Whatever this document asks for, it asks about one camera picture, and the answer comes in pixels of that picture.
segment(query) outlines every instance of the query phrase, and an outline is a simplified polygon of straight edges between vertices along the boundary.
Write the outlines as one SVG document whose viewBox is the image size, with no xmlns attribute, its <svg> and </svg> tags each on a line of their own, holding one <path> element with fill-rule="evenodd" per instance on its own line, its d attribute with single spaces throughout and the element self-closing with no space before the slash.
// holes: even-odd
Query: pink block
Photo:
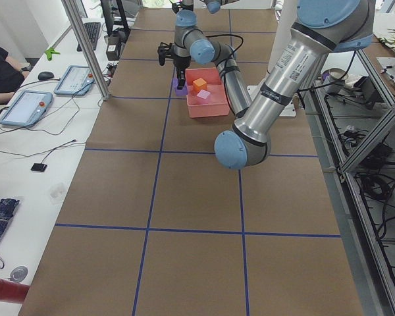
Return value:
<svg viewBox="0 0 395 316">
<path fill-rule="evenodd" d="M 211 95 L 211 92 L 206 91 L 206 90 L 200 90 L 196 96 L 201 97 L 202 99 L 207 99 L 210 95 Z"/>
</svg>

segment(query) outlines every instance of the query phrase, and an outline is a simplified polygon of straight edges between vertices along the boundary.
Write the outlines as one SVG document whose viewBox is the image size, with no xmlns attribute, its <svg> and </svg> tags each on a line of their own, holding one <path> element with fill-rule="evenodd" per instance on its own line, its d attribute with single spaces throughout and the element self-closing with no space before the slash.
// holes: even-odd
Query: black mouse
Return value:
<svg viewBox="0 0 395 316">
<path fill-rule="evenodd" d="M 48 80 L 48 79 L 53 79 L 54 74 L 51 71 L 43 71 L 38 74 L 38 80 Z"/>
</svg>

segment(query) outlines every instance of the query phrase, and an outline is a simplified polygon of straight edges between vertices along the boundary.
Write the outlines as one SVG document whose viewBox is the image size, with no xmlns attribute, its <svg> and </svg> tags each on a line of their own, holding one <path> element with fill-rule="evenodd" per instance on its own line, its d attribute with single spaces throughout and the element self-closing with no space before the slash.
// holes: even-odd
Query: green object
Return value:
<svg viewBox="0 0 395 316">
<path fill-rule="evenodd" d="M 47 59 L 50 61 L 51 59 L 53 59 L 53 54 L 55 55 L 60 55 L 60 53 L 58 51 L 54 50 L 54 47 L 50 47 L 49 49 L 47 49 L 45 51 L 45 54 L 47 55 Z"/>
</svg>

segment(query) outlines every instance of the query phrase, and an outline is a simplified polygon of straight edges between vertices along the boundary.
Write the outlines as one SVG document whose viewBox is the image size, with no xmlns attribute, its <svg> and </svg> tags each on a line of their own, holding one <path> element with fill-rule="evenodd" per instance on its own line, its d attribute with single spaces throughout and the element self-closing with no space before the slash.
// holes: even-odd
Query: white desk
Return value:
<svg viewBox="0 0 395 316">
<path fill-rule="evenodd" d="M 87 65 L 83 53 L 77 52 L 76 47 L 77 41 L 71 30 L 55 47 L 61 54 L 53 55 L 52 61 L 48 61 L 43 55 L 24 84 L 36 81 L 41 71 L 51 71 L 56 78 L 60 78 L 69 65 Z M 101 32 L 95 54 L 102 70 L 108 63 L 106 47 L 104 33 Z M 57 81 L 54 81 L 33 84 L 23 89 L 52 92 L 56 85 Z M 69 99 L 54 95 L 46 114 L 62 107 Z M 85 142 L 99 112 L 100 100 L 99 90 L 93 85 L 84 97 L 75 98 L 80 110 L 60 135 L 17 130 L 0 135 L 0 150 L 30 155 L 73 139 L 79 143 Z M 33 128 L 58 133 L 77 110 L 76 104 L 70 101 Z M 14 218 L 0 240 L 0 256 L 5 261 L 5 268 L 0 270 L 0 278 L 9 277 L 15 267 L 24 265 L 29 272 L 22 283 L 31 284 L 84 147 L 85 145 L 74 145 L 55 150 L 44 162 L 48 165 L 44 173 L 32 172 L 30 168 L 33 163 L 41 162 L 46 153 L 31 158 L 0 153 L 0 199 L 20 200 Z M 64 189 L 59 201 L 50 196 L 50 190 L 56 186 Z M 0 316 L 17 315 L 20 307 L 19 304 L 0 302 Z"/>
</svg>

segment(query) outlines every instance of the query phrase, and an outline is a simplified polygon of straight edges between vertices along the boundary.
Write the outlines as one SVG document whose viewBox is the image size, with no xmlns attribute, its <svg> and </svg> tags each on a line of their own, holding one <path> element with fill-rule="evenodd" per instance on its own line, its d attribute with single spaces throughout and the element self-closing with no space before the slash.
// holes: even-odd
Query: black keyboard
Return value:
<svg viewBox="0 0 395 316">
<path fill-rule="evenodd" d="M 100 22 L 86 22 L 86 23 L 84 23 L 84 26 L 85 26 L 86 33 L 88 33 L 88 37 L 91 40 L 92 48 L 93 48 L 93 50 L 96 50 L 99 29 L 101 28 L 101 23 Z M 79 44 L 78 44 L 78 48 L 76 50 L 82 51 L 82 48 L 80 47 Z"/>
</svg>

